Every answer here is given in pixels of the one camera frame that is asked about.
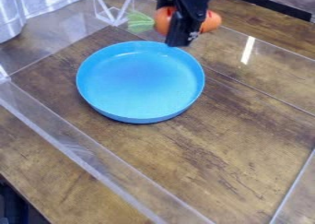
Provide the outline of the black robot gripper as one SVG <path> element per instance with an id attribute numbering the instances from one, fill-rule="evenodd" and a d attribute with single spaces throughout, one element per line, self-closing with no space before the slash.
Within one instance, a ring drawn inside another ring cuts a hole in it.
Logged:
<path id="1" fill-rule="evenodd" d="M 166 44 L 170 47 L 187 47 L 198 38 L 202 21 L 206 19 L 211 0 L 157 0 L 157 8 L 177 7 L 170 21 Z"/>

